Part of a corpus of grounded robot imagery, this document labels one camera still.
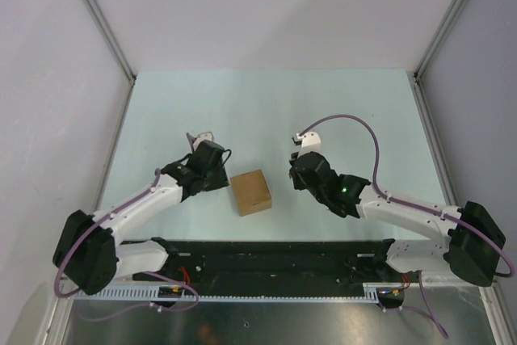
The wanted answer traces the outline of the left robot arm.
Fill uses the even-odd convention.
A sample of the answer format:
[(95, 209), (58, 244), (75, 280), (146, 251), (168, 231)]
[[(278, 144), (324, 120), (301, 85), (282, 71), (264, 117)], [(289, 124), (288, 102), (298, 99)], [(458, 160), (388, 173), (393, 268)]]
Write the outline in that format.
[(153, 181), (110, 208), (82, 210), (66, 219), (53, 264), (54, 292), (65, 297), (60, 281), (67, 277), (79, 291), (94, 295), (114, 279), (152, 272), (161, 280), (177, 274), (179, 261), (162, 238), (127, 244), (125, 239), (160, 212), (202, 192), (229, 186), (225, 164), (232, 152), (212, 138), (196, 138), (191, 152), (154, 172)]

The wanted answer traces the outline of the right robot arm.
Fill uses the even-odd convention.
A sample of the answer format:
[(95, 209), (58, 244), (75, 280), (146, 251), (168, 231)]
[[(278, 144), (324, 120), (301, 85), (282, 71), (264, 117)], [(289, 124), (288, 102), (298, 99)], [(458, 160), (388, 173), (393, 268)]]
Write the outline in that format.
[(400, 273), (449, 270), (461, 280), (488, 287), (497, 275), (506, 238), (492, 216), (472, 201), (462, 207), (414, 204), (378, 194), (372, 182), (339, 175), (319, 153), (294, 153), (289, 175), (298, 191), (338, 217), (382, 221), (422, 235), (416, 241), (389, 240), (372, 261), (374, 275), (391, 281)]

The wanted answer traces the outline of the brown cardboard express box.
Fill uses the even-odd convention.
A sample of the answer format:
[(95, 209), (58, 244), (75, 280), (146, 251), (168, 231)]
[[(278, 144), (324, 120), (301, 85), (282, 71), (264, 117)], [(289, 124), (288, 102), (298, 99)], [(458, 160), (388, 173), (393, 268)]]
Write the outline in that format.
[(271, 193), (261, 170), (236, 175), (230, 183), (241, 217), (272, 208)]

